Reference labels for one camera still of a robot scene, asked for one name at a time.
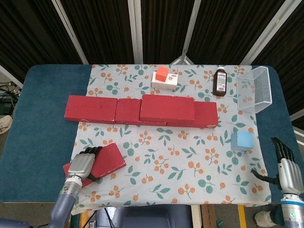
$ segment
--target blue cube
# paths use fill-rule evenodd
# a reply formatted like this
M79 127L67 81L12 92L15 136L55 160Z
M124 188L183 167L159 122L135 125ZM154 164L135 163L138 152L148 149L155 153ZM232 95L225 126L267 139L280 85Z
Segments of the blue cube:
M249 132L237 131L231 135L231 149L247 151L253 148L253 134Z

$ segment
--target orange cube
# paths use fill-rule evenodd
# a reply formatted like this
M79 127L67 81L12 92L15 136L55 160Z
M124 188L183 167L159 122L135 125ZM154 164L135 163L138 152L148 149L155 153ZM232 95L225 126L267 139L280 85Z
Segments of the orange cube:
M157 71L156 71L156 77L155 79L158 80L158 81L162 81L162 82L165 82L166 81L166 78L167 78L167 75L169 73L169 69L166 68L166 67L158 67Z

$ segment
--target tablecloth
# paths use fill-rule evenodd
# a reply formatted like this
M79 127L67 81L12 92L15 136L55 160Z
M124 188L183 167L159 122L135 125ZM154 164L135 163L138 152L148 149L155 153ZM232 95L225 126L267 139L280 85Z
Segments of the tablecloth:
M213 96L215 65L164 65L179 75L175 91L151 88L156 65L92 65L87 96L141 98L143 94L190 95L218 107L215 129L109 125L80 122L72 158L88 146L116 142L127 166L82 188L72 213L104 206L151 204L270 203L269 185L251 169L266 174L256 115L237 110L236 76L251 66L225 66L227 94ZM254 148L230 148L230 136L254 134Z

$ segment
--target white sneaker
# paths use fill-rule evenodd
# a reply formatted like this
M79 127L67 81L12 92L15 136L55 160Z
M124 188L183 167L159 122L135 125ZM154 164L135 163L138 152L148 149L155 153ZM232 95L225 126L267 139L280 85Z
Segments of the white sneaker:
M255 214L255 221L259 227L273 227L276 225L270 218L270 211L261 211Z
M10 115L6 115L0 119L0 134L7 132L10 129L13 119Z

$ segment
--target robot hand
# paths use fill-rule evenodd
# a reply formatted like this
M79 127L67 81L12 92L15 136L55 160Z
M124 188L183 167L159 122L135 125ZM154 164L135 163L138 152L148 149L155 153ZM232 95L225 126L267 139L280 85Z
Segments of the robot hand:
M90 172L95 157L101 149L102 147L88 147L74 157L68 170L69 177L66 179L51 211L51 222L47 226L48 228L63 228L82 187L81 180L85 178L90 178L93 181L97 180Z
M271 141L275 145L279 173L276 178L262 176L256 170L252 170L252 173L262 181L278 185L284 194L300 195L304 192L303 179L300 168L295 163L293 152L279 139L271 138Z
M252 173L262 181L278 185L284 194L281 199L285 227L304 227L304 202L299 195L304 192L303 178L299 166L295 163L294 154L277 138L271 138L275 145L278 162L276 178L262 176L256 170Z

